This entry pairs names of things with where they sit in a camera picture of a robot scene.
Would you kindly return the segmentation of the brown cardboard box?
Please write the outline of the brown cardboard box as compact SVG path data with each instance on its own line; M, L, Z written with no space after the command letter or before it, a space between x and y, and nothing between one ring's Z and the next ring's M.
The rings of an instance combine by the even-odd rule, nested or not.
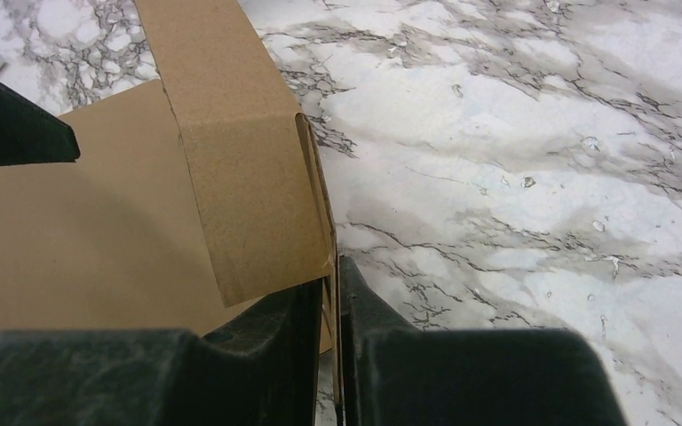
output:
M323 280L312 126L235 1L0 1L0 80L75 133L0 166L0 331L220 326Z

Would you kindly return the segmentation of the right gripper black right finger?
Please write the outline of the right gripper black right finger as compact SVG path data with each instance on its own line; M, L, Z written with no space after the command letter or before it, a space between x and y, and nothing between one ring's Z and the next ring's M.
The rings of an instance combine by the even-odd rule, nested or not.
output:
M423 331L339 260L347 425L623 425L598 356L558 328Z

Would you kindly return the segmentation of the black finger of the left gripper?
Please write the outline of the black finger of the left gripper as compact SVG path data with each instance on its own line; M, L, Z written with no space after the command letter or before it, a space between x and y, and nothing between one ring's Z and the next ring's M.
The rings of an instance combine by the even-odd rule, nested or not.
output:
M0 83L0 166L75 162L73 129Z

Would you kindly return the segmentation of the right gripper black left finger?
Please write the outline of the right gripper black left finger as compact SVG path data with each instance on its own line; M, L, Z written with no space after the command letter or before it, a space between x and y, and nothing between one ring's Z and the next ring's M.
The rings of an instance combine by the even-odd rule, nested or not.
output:
M322 285L208 333L0 332L0 425L311 425Z

